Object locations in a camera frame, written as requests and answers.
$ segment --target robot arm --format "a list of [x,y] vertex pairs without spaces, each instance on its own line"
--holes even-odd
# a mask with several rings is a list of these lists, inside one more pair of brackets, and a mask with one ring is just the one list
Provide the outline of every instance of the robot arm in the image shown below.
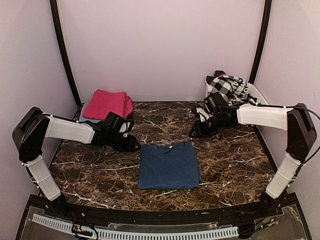
[[283,108],[268,105],[239,103],[229,106],[219,92],[204,99],[205,110],[196,107],[192,111],[199,117],[189,136],[209,137],[218,130],[236,125],[258,125],[287,131],[286,154],[273,179],[260,196],[260,214],[266,215],[280,195],[295,179],[317,138],[315,126],[307,107],[299,103]]
[[79,123],[33,107],[14,129],[12,137],[32,182],[48,200],[55,201],[62,193],[42,157],[44,139],[72,140],[99,147],[111,146],[119,152],[135,152],[140,145],[134,136],[128,135],[133,123],[133,119],[124,119],[113,112],[99,123]]

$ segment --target light blue cloth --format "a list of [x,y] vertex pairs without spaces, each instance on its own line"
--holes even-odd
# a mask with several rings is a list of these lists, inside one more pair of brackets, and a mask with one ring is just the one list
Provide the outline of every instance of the light blue cloth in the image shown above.
[[81,113],[80,113],[80,117],[79,117],[79,122],[85,122],[85,121],[90,121],[94,124],[101,122],[101,120],[95,120],[95,119],[88,119],[88,118],[84,118],[84,111],[85,108],[89,105],[90,101],[86,101],[81,109]]

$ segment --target white cable tray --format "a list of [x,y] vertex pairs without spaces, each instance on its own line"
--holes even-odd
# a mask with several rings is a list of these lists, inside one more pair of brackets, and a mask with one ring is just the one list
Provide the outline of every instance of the white cable tray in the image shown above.
[[[72,222],[69,220],[59,220],[50,216],[33,214],[32,222],[46,226],[48,228],[66,233],[71,232]],[[89,227],[82,227],[83,230],[93,232],[91,239],[96,239],[96,234]],[[238,227],[228,227],[207,231],[181,232],[181,233],[143,233],[112,231],[95,227],[99,240],[217,240],[239,236]]]

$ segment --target black and white checkered cloth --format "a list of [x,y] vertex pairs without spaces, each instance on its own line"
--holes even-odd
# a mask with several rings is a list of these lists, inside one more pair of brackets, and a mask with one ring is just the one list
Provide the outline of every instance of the black and white checkered cloth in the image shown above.
[[257,102],[257,99],[249,94],[247,82],[241,77],[215,71],[214,76],[206,77],[206,84],[208,96],[219,92],[229,105],[237,102]]

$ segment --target pile of clothes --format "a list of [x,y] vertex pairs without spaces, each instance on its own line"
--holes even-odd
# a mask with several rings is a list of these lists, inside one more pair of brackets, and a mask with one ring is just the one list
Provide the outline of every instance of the pile of clothes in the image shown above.
[[126,119],[133,110],[132,101],[125,92],[96,90],[91,100],[84,103],[79,122],[98,123],[105,120],[110,112]]

